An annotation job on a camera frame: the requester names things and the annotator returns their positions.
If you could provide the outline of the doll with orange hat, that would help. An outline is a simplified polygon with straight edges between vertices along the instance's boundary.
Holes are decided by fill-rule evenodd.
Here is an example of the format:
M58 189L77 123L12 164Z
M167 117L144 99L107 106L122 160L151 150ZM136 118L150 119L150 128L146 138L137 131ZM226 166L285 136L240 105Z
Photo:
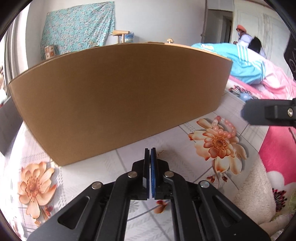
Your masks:
M258 37L252 37L250 34L247 33L246 28L242 25L237 25L236 31L238 33L238 40L234 41L233 44L241 45L243 47L247 47L254 52L260 54L262 57L266 58L266 53L262 47L262 43Z

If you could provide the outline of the cyan striped jacket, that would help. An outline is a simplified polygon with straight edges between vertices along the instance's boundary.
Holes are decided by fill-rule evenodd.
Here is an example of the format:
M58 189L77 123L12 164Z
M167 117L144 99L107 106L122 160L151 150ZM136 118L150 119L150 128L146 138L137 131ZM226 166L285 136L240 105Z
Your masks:
M265 59L247 47L230 43L196 43L192 47L232 60L230 75L246 84L259 84L266 77Z

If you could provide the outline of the white wardrobe door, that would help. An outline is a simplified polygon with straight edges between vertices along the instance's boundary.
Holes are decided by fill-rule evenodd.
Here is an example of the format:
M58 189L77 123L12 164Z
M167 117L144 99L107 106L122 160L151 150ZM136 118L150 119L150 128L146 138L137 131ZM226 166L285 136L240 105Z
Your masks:
M281 67L289 78L293 78L284 59L290 31L275 11L251 1L234 1L231 43L238 40L237 25L246 28L251 36L258 37L267 59Z

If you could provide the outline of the white fluffy blanket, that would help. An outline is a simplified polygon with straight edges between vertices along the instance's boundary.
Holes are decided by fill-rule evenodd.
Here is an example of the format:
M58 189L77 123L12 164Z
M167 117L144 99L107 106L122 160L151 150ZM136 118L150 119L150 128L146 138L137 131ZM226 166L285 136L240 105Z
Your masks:
M260 158L254 162L248 177L232 198L232 202L270 237L278 237L278 232L288 225L295 214L295 188L290 184L283 187L283 175L277 171L274 174L279 180L280 191L287 191L282 195L284 203L280 205L281 211L276 212L272 183Z

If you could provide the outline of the brown cardboard box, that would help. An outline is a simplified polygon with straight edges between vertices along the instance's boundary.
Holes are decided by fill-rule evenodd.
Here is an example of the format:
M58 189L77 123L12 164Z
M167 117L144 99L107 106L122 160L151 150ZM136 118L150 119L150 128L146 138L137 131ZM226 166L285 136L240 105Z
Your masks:
M9 88L34 138L65 166L216 110L231 66L184 45L115 44L52 58Z

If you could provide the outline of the dark grey cabinet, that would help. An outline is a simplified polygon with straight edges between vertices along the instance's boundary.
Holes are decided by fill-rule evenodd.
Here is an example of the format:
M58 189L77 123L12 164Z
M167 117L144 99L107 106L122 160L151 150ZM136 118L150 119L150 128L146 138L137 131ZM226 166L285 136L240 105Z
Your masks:
M5 156L17 135L23 119L10 97L0 108L1 153Z

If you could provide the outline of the wooden chair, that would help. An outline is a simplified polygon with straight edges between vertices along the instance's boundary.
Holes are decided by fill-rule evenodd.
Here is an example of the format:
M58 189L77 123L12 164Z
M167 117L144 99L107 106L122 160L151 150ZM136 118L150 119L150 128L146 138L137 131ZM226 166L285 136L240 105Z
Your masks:
M114 30L112 32L112 36L117 37L117 42L119 43L125 43L125 36L130 34L130 31L121 31L121 30Z

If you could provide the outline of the patterned paper roll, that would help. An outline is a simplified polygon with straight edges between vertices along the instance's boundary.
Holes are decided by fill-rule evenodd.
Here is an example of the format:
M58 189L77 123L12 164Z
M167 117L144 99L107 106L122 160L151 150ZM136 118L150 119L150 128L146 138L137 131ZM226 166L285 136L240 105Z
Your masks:
M56 56L55 53L55 46L54 45L48 45L44 48L45 52L45 58L46 60L51 59Z

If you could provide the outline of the turquoise floral wall cloth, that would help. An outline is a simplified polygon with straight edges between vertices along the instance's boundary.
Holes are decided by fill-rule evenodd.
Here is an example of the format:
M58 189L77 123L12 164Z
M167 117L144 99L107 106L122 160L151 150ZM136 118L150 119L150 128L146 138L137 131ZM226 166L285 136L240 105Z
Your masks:
M115 30L115 3L83 4L48 12L41 37L41 58L45 47L54 45L57 55L106 44Z

